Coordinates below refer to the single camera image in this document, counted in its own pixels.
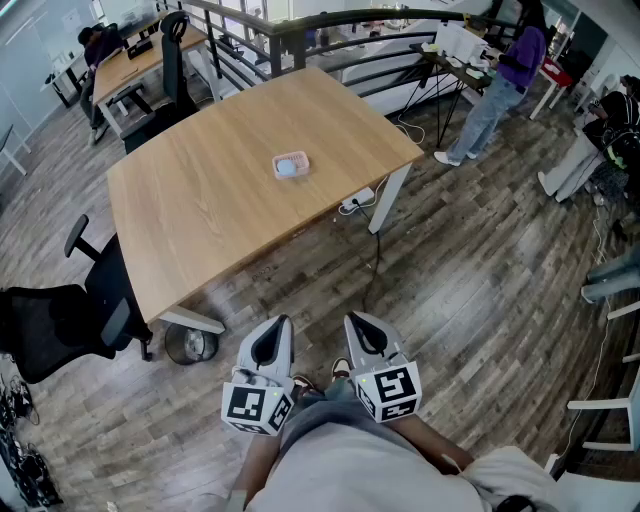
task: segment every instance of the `whiteboard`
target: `whiteboard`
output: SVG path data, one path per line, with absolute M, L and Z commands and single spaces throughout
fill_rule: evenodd
M 597 93 L 600 90 L 602 82 L 612 73 L 615 73 L 619 77 L 631 75 L 640 78 L 640 68 L 618 45 L 613 47 L 611 55 L 609 55 L 602 69 L 600 69 L 600 73 L 598 73 L 593 80 L 591 90 Z

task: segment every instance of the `blue object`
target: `blue object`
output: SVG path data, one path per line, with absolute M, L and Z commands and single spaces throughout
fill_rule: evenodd
M 278 174 L 281 176 L 295 176 L 296 165 L 291 160 L 280 160 L 278 162 Z

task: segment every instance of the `person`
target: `person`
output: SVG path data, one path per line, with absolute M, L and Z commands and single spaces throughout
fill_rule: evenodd
M 613 91 L 589 106 L 597 119 L 579 132 L 578 138 L 562 161 L 547 174 L 538 172 L 538 181 L 548 196 L 561 203 L 586 183 L 595 169 L 605 161 L 605 150 L 613 155 L 616 145 L 628 141 L 618 138 L 626 126 L 638 126 L 640 79 L 625 75 L 620 80 L 626 94 Z
M 622 290 L 640 288 L 640 244 L 592 269 L 587 274 L 587 282 L 580 294 L 589 304 Z
M 474 160 L 489 142 L 500 118 L 517 106 L 538 73 L 547 53 L 546 25 L 540 0 L 518 0 L 522 20 L 515 43 L 506 54 L 494 54 L 498 72 L 484 96 L 471 109 L 458 140 L 434 157 L 443 164 L 459 166 L 467 156 Z
M 485 512 L 492 500 L 505 500 L 493 494 L 497 488 L 517 488 L 520 503 L 555 510 L 542 506 L 554 501 L 555 481 L 516 448 L 474 461 L 416 415 L 376 423 L 355 396 L 349 362 L 339 358 L 331 371 L 324 392 L 294 377 L 288 422 L 279 436 L 253 438 L 227 511 Z
M 78 43 L 84 47 L 84 60 L 89 67 L 87 79 L 82 85 L 82 92 L 80 93 L 80 106 L 91 125 L 89 145 L 93 146 L 102 139 L 109 127 L 100 109 L 94 107 L 91 101 L 96 69 L 98 69 L 102 61 L 121 51 L 124 45 L 117 30 L 94 30 L 89 27 L 85 27 L 80 31 L 78 34 Z

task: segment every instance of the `metal railing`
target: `metal railing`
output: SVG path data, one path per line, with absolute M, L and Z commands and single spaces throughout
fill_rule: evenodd
M 293 21 L 283 21 L 276 24 L 271 23 L 266 19 L 266 0 L 262 1 L 261 12 L 265 19 L 237 9 L 224 7 L 224 5 L 222 5 L 223 1 L 224 0 L 218 0 L 219 3 L 212 3 L 204 0 L 182 0 L 175 4 L 168 1 L 162 1 L 156 2 L 156 6 L 158 11 L 173 9 L 187 10 L 189 16 L 192 18 L 192 23 L 195 20 L 196 26 L 198 25 L 198 22 L 202 24 L 200 28 L 207 33 L 209 51 L 212 56 L 212 64 L 217 72 L 218 78 L 226 78 L 239 90 L 244 90 L 246 86 L 253 87 L 260 82 L 278 77 L 291 70 L 303 69 L 307 66 L 307 60 L 310 57 L 320 53 L 393 39 L 423 38 L 423 40 L 427 42 L 433 42 L 436 34 L 434 31 L 402 31 L 394 34 L 379 35 L 375 38 L 367 37 L 351 39 L 349 41 L 341 41 L 324 47 L 308 49 L 306 34 L 310 31 L 340 25 L 354 25 L 386 20 L 414 20 L 414 22 L 419 20 L 439 20 L 443 22 L 465 21 L 465 15 L 450 11 L 433 11 L 425 9 L 359 9 L 308 16 L 306 18 Z M 241 7 L 246 11 L 246 2 L 244 0 L 241 1 Z M 489 32 L 491 32 L 494 27 L 498 27 L 497 33 L 487 36 L 487 39 L 490 37 L 493 38 L 494 44 L 496 41 L 511 37 L 505 35 L 505 29 L 516 28 L 516 25 L 513 23 L 502 22 L 483 16 L 471 16 L 467 17 L 467 19 L 470 19 L 472 22 L 484 24 L 488 28 Z M 242 35 L 238 35 L 230 30 L 229 20 L 243 27 Z M 256 36 L 260 36 L 258 39 L 262 39 L 264 43 L 268 42 L 268 50 L 265 49 L 266 47 L 264 45 L 255 42 Z M 244 57 L 244 55 L 241 54 L 241 49 L 243 49 L 242 47 L 253 52 L 256 55 L 257 60 L 251 62 L 249 59 Z M 288 69 L 283 70 L 282 55 L 285 52 L 293 56 L 293 65 Z M 326 72 L 341 71 L 353 66 L 382 61 L 385 59 L 394 59 L 397 57 L 407 56 L 412 53 L 415 52 L 409 49 L 407 44 L 407 48 L 400 51 L 346 60 L 340 64 L 326 67 L 324 70 Z M 269 64 L 268 69 L 261 67 L 264 63 Z M 418 76 L 416 70 L 423 65 L 424 64 L 420 59 L 417 59 L 413 64 L 402 65 L 361 76 L 344 82 L 344 85 L 349 87 L 356 84 L 362 84 L 370 80 L 375 80 L 383 76 L 400 74 L 400 76 L 396 77 L 396 79 L 390 84 L 376 86 L 370 90 L 359 92 L 361 97 L 366 97 L 383 90 L 421 80 L 423 77 Z

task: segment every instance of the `desk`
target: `desk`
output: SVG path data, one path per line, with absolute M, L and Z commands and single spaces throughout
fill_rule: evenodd
M 93 104 L 100 107 L 105 119 L 118 136 L 122 132 L 122 128 L 120 128 L 109 111 L 107 102 L 129 86 L 131 82 L 140 80 L 145 75 L 162 66 L 162 35 L 162 32 L 152 34 L 150 39 L 153 43 L 153 48 L 135 59 L 129 60 L 127 52 L 122 51 L 112 59 L 103 62 L 96 70 L 95 86 L 93 88 Z M 211 93 L 217 100 L 220 98 L 220 95 L 217 94 L 218 81 L 217 76 L 215 76 L 213 72 L 211 61 L 209 60 L 209 50 L 207 50 L 205 46 L 206 40 L 206 34 L 200 32 L 192 25 L 188 25 L 187 31 L 182 37 L 180 49 L 183 52 L 189 50 L 198 50 L 200 52 L 208 74 Z
M 277 180 L 272 158 L 297 150 L 307 153 L 311 173 Z M 177 304 L 390 174 L 369 225 L 377 232 L 422 154 L 317 68 L 247 89 L 169 128 L 107 174 L 143 318 L 188 325 L 195 313 Z
M 560 70 L 560 72 L 553 73 L 550 70 L 551 66 L 555 66 Z M 549 105 L 549 110 L 551 110 L 553 107 L 556 106 L 556 103 L 558 103 L 558 100 L 562 97 L 562 95 L 564 94 L 564 91 L 566 91 L 567 87 L 569 87 L 573 83 L 573 78 L 571 78 L 565 71 L 563 71 L 563 69 L 560 67 L 560 64 L 558 64 L 557 62 L 553 62 L 549 57 L 544 58 L 544 63 L 540 67 L 539 73 L 543 77 L 545 77 L 549 82 L 551 82 L 551 86 L 549 87 L 549 89 L 547 89 L 547 92 L 540 100 L 540 103 L 538 103 L 536 108 L 533 110 L 533 112 L 529 116 L 529 119 L 531 120 L 534 120 L 536 116 L 540 113 L 540 111 L 542 110 L 542 107 L 544 107 L 547 101 L 549 101 L 549 98 L 553 94 L 553 91 L 555 91 L 556 87 L 559 87 L 560 90 L 558 91 L 558 94 L 551 102 L 551 105 Z
M 40 87 L 40 92 L 43 92 L 48 87 L 53 87 L 53 90 L 58 95 L 58 98 L 60 98 L 60 101 L 62 101 L 65 107 L 69 108 L 71 104 L 69 103 L 69 100 L 67 100 L 67 98 L 64 97 L 64 94 L 56 84 L 56 81 L 62 76 L 62 73 L 65 73 L 69 77 L 69 80 L 71 81 L 71 84 L 73 85 L 74 89 L 78 92 L 78 94 L 81 94 L 82 86 L 80 85 L 80 82 L 76 78 L 76 74 L 73 72 L 72 68 L 76 64 L 76 62 L 78 62 L 83 57 L 84 57 L 84 51 L 81 51 L 79 55 L 76 55 L 72 60 L 67 62 L 63 69 L 59 70 L 58 74 L 55 76 L 53 80 L 51 80 L 51 82 L 49 82 L 48 84 L 42 84 L 42 86 Z
M 453 91 L 454 98 L 453 98 L 453 101 L 451 102 L 451 106 L 449 107 L 449 112 L 447 113 L 447 118 L 446 118 L 446 120 L 444 122 L 444 125 L 442 127 L 442 132 L 440 132 L 440 93 L 443 92 L 444 90 L 448 89 L 452 84 L 447 85 L 441 91 L 440 90 L 440 76 L 441 76 L 441 74 L 437 74 L 437 76 L 436 76 L 436 85 L 432 86 L 431 89 L 429 89 L 427 92 L 425 92 L 414 103 L 414 105 L 419 103 L 420 100 L 422 100 L 422 98 L 424 98 L 427 94 L 429 94 L 431 91 L 433 91 L 434 88 L 436 89 L 436 102 L 437 102 L 437 105 L 438 105 L 438 140 L 437 140 L 436 147 L 439 148 L 440 147 L 440 143 L 442 142 L 442 139 L 444 139 L 444 135 L 445 135 L 445 133 L 447 131 L 447 128 L 449 127 L 449 122 L 451 121 L 451 116 L 453 115 L 453 112 L 456 109 L 456 105 L 458 104 L 458 99 L 460 98 L 460 94 L 462 94 L 462 90 L 465 87 L 470 87 L 474 91 L 480 91 L 480 90 L 484 89 L 485 87 L 489 87 L 491 85 L 492 78 L 490 76 L 486 75 L 486 74 L 482 78 L 479 78 L 479 79 L 478 78 L 473 78 L 471 75 L 467 74 L 467 69 L 468 68 L 474 69 L 469 64 L 463 64 L 459 68 L 454 68 L 451 65 L 451 63 L 449 63 L 449 61 L 446 59 L 446 57 L 440 56 L 435 52 L 425 52 L 422 49 L 422 46 L 420 44 L 417 44 L 417 43 L 416 44 L 410 44 L 409 48 L 411 48 L 416 53 L 420 54 L 422 56 L 422 58 L 426 61 L 426 64 L 425 64 L 425 68 L 424 68 L 423 78 L 422 78 L 422 80 L 420 80 L 420 82 L 418 82 L 418 85 L 416 86 L 415 90 L 413 91 L 413 94 L 411 94 L 411 97 L 409 98 L 409 101 L 407 101 L 407 104 L 405 105 L 405 107 L 403 109 L 404 112 L 406 112 L 409 108 L 411 108 L 409 106 L 409 104 L 411 103 L 411 100 L 413 99 L 413 96 L 415 95 L 415 93 L 418 91 L 418 88 L 423 88 L 424 89 L 424 87 L 427 84 L 427 80 L 433 74 L 434 67 L 435 67 L 435 70 L 436 70 L 436 74 L 438 73 L 438 67 L 440 67 L 444 73 L 453 75 L 456 78 L 456 82 L 455 82 L 456 87 L 455 87 L 455 90 Z

